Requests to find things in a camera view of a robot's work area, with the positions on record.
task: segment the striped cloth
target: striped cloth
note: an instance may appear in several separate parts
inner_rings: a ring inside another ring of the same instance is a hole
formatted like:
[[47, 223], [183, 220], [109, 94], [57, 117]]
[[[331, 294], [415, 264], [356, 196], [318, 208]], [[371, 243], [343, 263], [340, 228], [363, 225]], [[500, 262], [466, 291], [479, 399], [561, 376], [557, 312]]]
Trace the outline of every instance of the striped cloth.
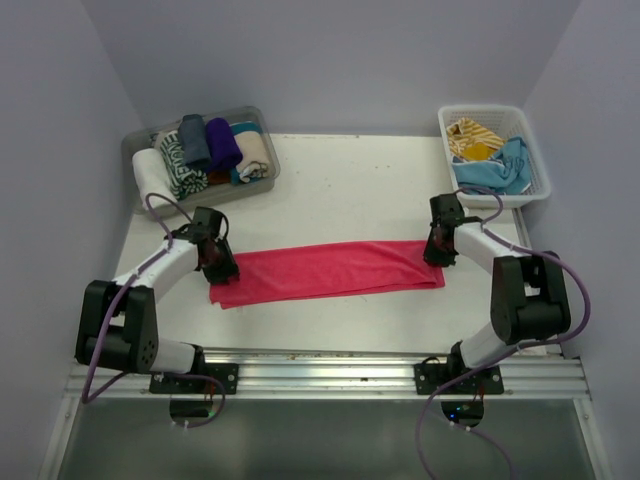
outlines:
[[184, 151], [177, 130], [159, 133], [153, 146], [162, 153], [169, 173], [169, 190], [178, 200], [184, 200], [209, 186], [206, 173], [184, 166]]
[[505, 140], [479, 123], [464, 117], [447, 127], [451, 153], [464, 160], [486, 160], [500, 150]]

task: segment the white towel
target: white towel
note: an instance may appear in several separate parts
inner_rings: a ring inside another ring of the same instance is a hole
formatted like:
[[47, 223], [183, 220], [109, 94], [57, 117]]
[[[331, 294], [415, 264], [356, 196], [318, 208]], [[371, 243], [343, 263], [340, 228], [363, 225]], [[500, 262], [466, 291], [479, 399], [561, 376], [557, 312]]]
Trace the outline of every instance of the white towel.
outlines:
[[[142, 200], [142, 206], [145, 210], [148, 210], [145, 198], [150, 193], [159, 193], [177, 202], [176, 197], [169, 189], [169, 174], [164, 165], [162, 154], [155, 148], [145, 148], [133, 155], [133, 174], [136, 177], [140, 200]], [[153, 208], [170, 205], [158, 197], [151, 197], [149, 202]]]
[[242, 152], [242, 161], [236, 166], [240, 180], [248, 183], [252, 178], [271, 177], [273, 166], [258, 132], [242, 132], [235, 136]]

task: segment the glass panel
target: glass panel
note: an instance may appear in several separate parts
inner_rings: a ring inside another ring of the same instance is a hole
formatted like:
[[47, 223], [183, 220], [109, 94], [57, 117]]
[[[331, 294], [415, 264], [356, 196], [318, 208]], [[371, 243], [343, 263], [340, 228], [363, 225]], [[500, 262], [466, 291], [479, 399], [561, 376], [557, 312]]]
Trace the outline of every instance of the glass panel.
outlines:
[[[166, 399], [104, 399], [79, 412], [60, 478], [425, 478], [413, 444], [420, 407], [231, 398], [219, 419], [184, 432]], [[432, 411], [423, 443], [443, 480], [509, 477], [494, 447]], [[520, 480], [594, 478], [571, 401], [489, 401], [478, 428], [507, 449]]]

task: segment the folded clothing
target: folded clothing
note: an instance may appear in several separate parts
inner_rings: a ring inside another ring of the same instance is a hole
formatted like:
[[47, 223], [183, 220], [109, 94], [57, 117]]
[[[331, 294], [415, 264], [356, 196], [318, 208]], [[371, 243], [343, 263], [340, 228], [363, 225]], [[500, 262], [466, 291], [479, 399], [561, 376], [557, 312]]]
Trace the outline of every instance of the folded clothing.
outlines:
[[242, 160], [242, 152], [238, 148], [229, 123], [224, 118], [214, 118], [206, 126], [207, 145], [211, 154], [209, 172], [231, 170]]
[[273, 165], [262, 141], [262, 129], [253, 122], [231, 125], [242, 161], [231, 170], [231, 183], [238, 185], [273, 175]]
[[183, 200], [207, 188], [206, 173], [185, 167], [177, 130], [159, 133], [154, 147], [162, 154], [169, 175], [169, 189], [175, 198]]
[[519, 195], [531, 186], [529, 149], [520, 135], [507, 140], [485, 162], [464, 162], [454, 157], [452, 166], [461, 187], [481, 186], [498, 194]]
[[240, 253], [239, 280], [211, 286], [209, 298], [227, 309], [443, 287], [442, 269], [424, 262], [424, 247], [424, 241], [349, 242]]
[[[169, 173], [162, 158], [162, 154], [155, 148], [145, 148], [133, 154], [133, 174], [138, 184], [140, 200], [145, 210], [148, 210], [146, 198], [150, 193], [159, 193], [172, 201], [176, 197], [171, 191]], [[151, 197], [149, 203], [153, 208], [170, 205], [169, 202], [158, 197]]]
[[182, 117], [178, 138], [184, 150], [184, 165], [193, 170], [206, 171], [211, 166], [211, 154], [202, 116], [192, 114]]
[[504, 145], [504, 139], [470, 118], [463, 117], [447, 127], [451, 153], [464, 160], [487, 160]]
[[231, 183], [231, 173], [228, 170], [226, 172], [209, 172], [207, 173], [207, 181], [209, 185]]

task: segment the pink cloth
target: pink cloth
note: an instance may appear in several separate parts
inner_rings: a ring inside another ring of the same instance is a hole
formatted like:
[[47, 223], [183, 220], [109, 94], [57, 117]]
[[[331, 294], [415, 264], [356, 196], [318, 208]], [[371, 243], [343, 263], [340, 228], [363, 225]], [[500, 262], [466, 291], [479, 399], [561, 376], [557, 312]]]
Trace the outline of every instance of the pink cloth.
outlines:
[[349, 242], [240, 253], [240, 279], [211, 286], [209, 298], [226, 309], [443, 287], [442, 269], [422, 259], [424, 247], [424, 241]]

